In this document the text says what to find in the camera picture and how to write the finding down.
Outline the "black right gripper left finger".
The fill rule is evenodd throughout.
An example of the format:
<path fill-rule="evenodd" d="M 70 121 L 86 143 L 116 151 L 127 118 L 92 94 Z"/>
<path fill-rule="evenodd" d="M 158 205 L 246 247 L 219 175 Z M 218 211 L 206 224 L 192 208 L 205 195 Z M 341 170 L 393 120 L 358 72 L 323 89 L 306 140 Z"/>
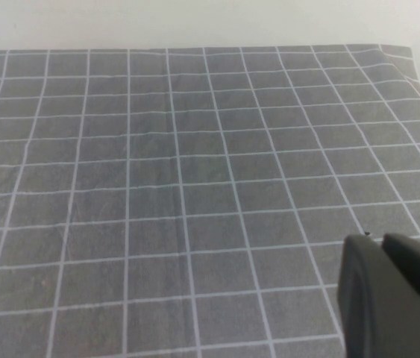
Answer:
<path fill-rule="evenodd" d="M 337 300 L 347 357 L 420 357 L 420 294 L 382 243 L 345 238 Z"/>

